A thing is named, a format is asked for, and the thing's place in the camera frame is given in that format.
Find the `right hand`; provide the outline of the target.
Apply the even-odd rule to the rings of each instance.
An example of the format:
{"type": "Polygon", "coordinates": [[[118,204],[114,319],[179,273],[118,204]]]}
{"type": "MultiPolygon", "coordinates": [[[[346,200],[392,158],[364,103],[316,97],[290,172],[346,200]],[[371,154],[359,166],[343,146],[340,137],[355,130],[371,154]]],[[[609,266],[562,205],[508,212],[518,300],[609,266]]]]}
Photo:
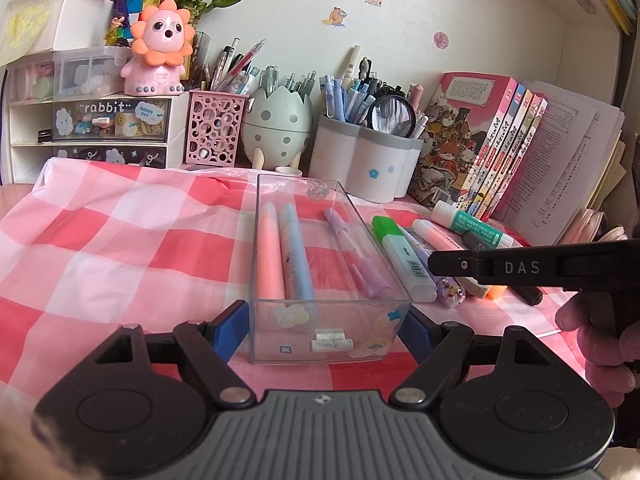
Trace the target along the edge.
{"type": "Polygon", "coordinates": [[[607,294],[578,292],[556,312],[555,323],[563,332],[577,332],[587,382],[611,408],[618,408],[628,393],[639,388],[639,374],[629,368],[639,359],[639,323],[628,326],[619,337],[602,332],[592,321],[609,307],[607,294]]]}

